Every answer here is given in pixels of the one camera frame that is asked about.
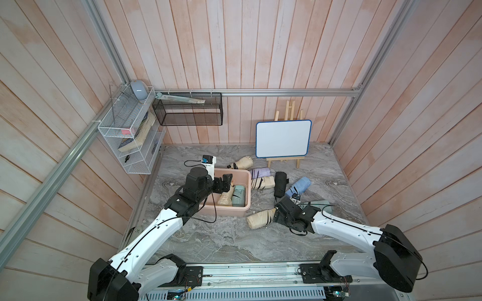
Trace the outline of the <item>mint umbrella front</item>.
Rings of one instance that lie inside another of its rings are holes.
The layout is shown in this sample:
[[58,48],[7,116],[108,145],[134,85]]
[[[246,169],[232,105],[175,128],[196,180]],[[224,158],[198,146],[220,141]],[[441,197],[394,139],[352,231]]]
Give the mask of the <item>mint umbrella front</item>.
[[243,185],[235,185],[232,195],[233,207],[244,207],[246,205],[246,188]]

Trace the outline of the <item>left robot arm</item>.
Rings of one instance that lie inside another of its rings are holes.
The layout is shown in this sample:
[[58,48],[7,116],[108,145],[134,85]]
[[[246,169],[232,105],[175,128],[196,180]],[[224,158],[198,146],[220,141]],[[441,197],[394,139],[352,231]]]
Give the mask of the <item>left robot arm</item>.
[[224,174],[216,178],[212,168],[192,168],[185,184],[137,238],[110,260],[99,258],[90,267],[87,298],[138,300],[161,285],[181,280],[186,263],[173,254],[152,267],[146,264],[168,238],[193,219],[209,196],[230,191],[232,177]]

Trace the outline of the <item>pink plastic storage box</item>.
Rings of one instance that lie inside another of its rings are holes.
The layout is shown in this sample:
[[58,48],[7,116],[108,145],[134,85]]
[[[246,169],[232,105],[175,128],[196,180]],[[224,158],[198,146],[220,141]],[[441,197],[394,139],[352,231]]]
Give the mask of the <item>pink plastic storage box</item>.
[[251,174],[242,169],[214,169],[217,178],[225,174],[232,174],[232,189],[228,193],[210,195],[199,214],[214,215],[217,212],[218,216],[243,217],[251,207]]

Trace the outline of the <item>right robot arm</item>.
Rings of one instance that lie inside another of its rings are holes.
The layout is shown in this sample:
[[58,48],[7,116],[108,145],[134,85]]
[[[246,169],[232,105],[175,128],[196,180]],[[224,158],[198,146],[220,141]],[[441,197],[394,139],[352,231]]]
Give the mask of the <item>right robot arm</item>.
[[329,250],[320,263],[304,263],[299,274],[304,283],[350,283],[354,276],[384,281],[399,292],[411,293],[421,267],[422,255],[396,226],[383,228],[358,224],[334,216],[311,204],[304,208],[288,197],[274,205],[273,221],[295,235],[309,233],[336,238],[358,248],[360,253]]

